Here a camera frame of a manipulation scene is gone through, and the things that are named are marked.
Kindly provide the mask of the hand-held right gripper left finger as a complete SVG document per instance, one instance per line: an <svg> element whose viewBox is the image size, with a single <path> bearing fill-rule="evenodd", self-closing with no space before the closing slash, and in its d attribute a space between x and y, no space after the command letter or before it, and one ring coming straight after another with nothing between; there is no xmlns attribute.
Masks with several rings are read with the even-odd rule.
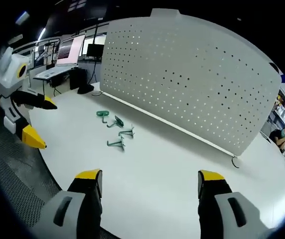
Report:
<svg viewBox="0 0 285 239"><path fill-rule="evenodd" d="M43 206L31 232L37 239L98 239L101 198L102 170L83 171Z"/></svg>

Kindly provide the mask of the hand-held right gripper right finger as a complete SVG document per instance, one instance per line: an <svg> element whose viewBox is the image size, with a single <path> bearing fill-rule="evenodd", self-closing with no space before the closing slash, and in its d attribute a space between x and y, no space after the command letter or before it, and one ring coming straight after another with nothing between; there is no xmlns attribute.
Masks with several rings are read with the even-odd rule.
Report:
<svg viewBox="0 0 285 239"><path fill-rule="evenodd" d="M202 239L268 239L275 231L260 219L260 211L233 192L216 172L198 171L198 215Z"/></svg>

